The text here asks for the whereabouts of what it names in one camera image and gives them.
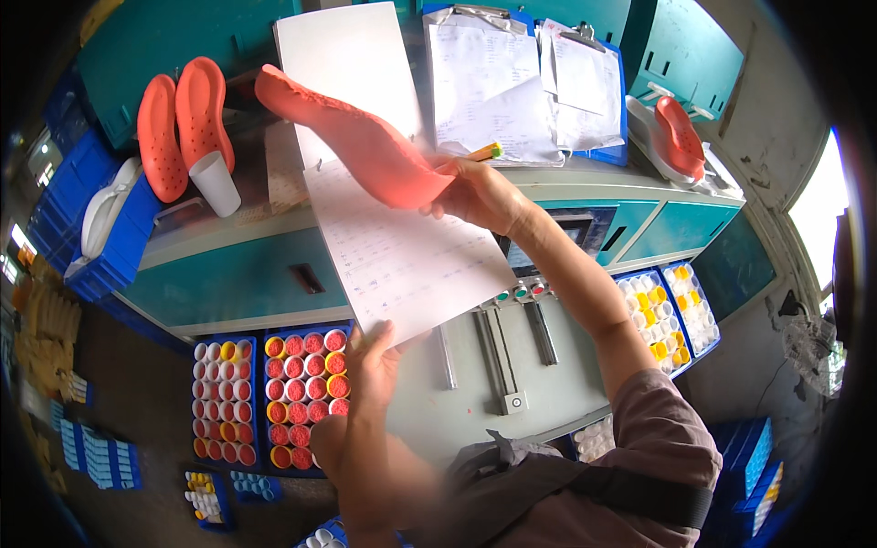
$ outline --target hand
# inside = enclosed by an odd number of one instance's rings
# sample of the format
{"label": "hand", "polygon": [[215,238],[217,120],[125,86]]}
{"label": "hand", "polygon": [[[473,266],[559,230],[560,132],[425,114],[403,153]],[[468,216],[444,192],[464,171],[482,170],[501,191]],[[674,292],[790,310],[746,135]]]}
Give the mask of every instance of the hand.
{"label": "hand", "polygon": [[440,219],[446,213],[501,236],[510,236],[524,223],[533,205],[503,174],[491,166],[460,157],[438,156],[436,173],[456,179],[438,198],[420,208],[424,216]]}
{"label": "hand", "polygon": [[354,326],[348,344],[353,347],[347,353],[347,375],[350,378],[353,406],[357,408],[387,410],[396,389],[399,360],[406,350],[429,337],[432,330],[390,348],[396,327],[387,320],[374,328],[368,340],[362,339],[359,326]]}

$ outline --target cable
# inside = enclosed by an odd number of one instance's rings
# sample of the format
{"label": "cable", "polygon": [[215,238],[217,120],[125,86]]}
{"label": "cable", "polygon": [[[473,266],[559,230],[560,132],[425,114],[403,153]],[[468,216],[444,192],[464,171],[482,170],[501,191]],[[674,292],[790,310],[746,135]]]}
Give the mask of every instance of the cable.
{"label": "cable", "polygon": [[774,381],[776,381],[777,373],[779,373],[780,369],[782,369],[782,367],[786,365],[787,361],[788,361],[788,358],[785,358],[782,361],[782,363],[780,364],[780,366],[776,368],[776,371],[774,371],[774,377],[770,380],[770,382],[767,383],[767,386],[765,386],[764,391],[761,393],[761,397],[759,398],[759,402],[755,406],[755,413],[752,414],[753,416],[759,415],[759,407],[761,407],[761,401],[765,399],[765,394],[767,394],[767,389],[770,388],[772,384],[774,384]]}

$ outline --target pencil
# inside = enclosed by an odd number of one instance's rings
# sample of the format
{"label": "pencil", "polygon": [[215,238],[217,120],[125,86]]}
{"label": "pencil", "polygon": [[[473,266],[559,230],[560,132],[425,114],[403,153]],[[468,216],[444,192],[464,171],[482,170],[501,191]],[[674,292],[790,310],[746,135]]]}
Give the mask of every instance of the pencil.
{"label": "pencil", "polygon": [[469,153],[464,158],[472,161],[485,161],[485,160],[494,160],[503,155],[503,148],[499,145],[499,143],[491,143],[490,145],[483,146],[473,153]]}

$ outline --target shoulder strap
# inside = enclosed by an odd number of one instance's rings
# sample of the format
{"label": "shoulder strap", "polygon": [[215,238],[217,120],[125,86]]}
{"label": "shoulder strap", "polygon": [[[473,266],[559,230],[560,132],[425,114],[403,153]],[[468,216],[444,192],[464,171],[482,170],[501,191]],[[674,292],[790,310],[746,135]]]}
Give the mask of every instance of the shoulder strap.
{"label": "shoulder strap", "polygon": [[703,527],[712,502],[710,489],[618,467],[583,465],[567,487],[611,509],[695,529]]}

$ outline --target orange shoe sole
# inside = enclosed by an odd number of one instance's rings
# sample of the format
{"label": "orange shoe sole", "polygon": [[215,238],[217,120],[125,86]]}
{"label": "orange shoe sole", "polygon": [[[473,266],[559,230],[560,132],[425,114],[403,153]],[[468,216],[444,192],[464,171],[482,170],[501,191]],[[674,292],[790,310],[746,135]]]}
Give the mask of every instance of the orange shoe sole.
{"label": "orange shoe sole", "polygon": [[256,97],[277,116],[313,130],[368,194],[391,208],[432,202],[453,177],[437,174],[411,142],[386,121],[293,82],[263,65]]}
{"label": "orange shoe sole", "polygon": [[225,78],[212,59],[195,57],[182,70],[176,89],[176,123],[187,172],[213,151],[221,152],[228,172],[234,172],[234,150],[222,125]]}
{"label": "orange shoe sole", "polygon": [[186,190],[189,170],[174,135],[175,85],[168,75],[157,75],[146,86],[137,113],[137,140],[143,171],[153,192],[171,203]]}

